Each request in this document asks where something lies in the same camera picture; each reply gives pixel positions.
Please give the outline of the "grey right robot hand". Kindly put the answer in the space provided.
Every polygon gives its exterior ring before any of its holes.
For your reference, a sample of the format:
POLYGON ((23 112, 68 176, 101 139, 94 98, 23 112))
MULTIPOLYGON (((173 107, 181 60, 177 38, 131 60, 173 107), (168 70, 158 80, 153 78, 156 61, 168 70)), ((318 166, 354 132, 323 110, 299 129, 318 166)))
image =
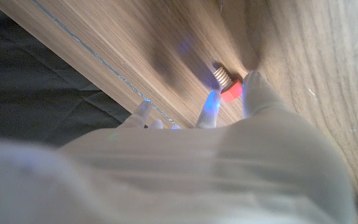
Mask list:
POLYGON ((146 126, 143 101, 58 149, 0 139, 0 223, 355 223, 339 153, 259 72, 242 84, 225 127, 212 92, 193 129, 146 126))

